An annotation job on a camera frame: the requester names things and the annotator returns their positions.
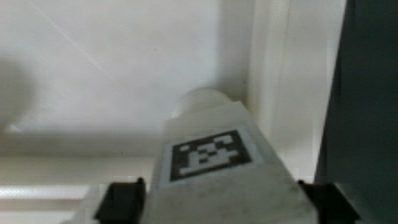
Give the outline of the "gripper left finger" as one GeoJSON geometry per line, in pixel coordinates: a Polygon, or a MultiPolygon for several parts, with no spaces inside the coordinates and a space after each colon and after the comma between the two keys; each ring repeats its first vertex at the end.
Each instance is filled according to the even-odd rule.
{"type": "Polygon", "coordinates": [[[100,224],[141,224],[146,204],[146,181],[114,182],[107,188],[94,220],[100,224]]]}

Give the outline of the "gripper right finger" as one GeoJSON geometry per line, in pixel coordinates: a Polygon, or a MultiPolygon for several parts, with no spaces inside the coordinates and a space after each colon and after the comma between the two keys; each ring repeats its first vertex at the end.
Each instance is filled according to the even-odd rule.
{"type": "Polygon", "coordinates": [[[334,183],[297,181],[318,212],[318,224],[356,224],[359,212],[334,183]]]}

